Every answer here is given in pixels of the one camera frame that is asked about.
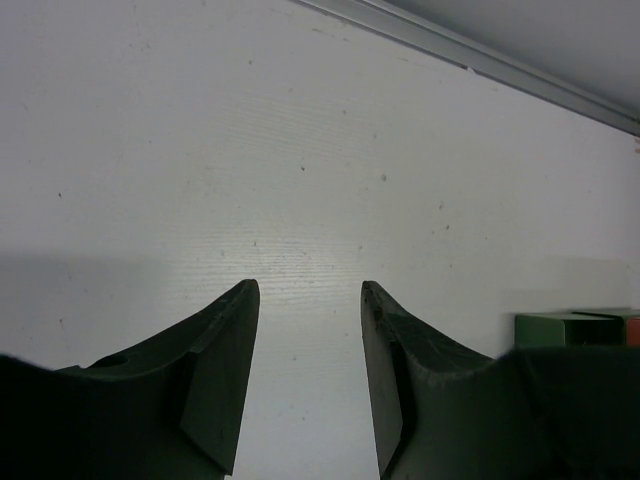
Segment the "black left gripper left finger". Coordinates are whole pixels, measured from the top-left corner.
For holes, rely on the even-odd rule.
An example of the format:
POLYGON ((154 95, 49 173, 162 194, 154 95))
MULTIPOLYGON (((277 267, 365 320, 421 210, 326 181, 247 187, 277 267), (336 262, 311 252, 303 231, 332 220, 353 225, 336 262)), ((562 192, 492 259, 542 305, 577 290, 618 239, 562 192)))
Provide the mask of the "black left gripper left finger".
POLYGON ((88 367, 1 359, 5 479, 222 479, 234 469, 260 292, 244 280, 196 314, 88 367))

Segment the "green drawer box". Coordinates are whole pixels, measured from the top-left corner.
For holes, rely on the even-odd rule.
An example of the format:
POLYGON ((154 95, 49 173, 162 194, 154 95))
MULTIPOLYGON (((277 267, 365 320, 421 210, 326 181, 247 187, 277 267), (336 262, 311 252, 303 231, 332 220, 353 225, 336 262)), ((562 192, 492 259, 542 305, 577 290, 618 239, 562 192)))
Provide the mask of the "green drawer box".
POLYGON ((638 309, 610 308, 551 313, 520 313, 514 318, 518 348, 626 346, 625 320, 638 309))

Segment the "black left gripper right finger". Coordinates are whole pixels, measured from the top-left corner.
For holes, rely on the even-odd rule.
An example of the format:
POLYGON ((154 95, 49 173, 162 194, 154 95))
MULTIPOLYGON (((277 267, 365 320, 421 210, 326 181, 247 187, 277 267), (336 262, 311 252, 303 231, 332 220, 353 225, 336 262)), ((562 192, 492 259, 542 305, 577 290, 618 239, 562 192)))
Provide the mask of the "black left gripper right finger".
POLYGON ((383 479, 635 479, 639 352, 583 344, 476 352, 361 289, 383 479))

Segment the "salmon red drawer box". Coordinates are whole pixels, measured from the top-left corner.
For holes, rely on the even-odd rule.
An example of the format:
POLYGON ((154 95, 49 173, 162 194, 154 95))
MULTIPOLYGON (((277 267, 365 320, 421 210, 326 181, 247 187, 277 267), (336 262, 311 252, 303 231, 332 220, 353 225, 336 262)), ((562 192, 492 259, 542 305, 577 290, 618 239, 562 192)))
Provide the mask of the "salmon red drawer box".
POLYGON ((640 346, 640 318, 638 316, 625 320, 625 345, 627 347, 640 346))

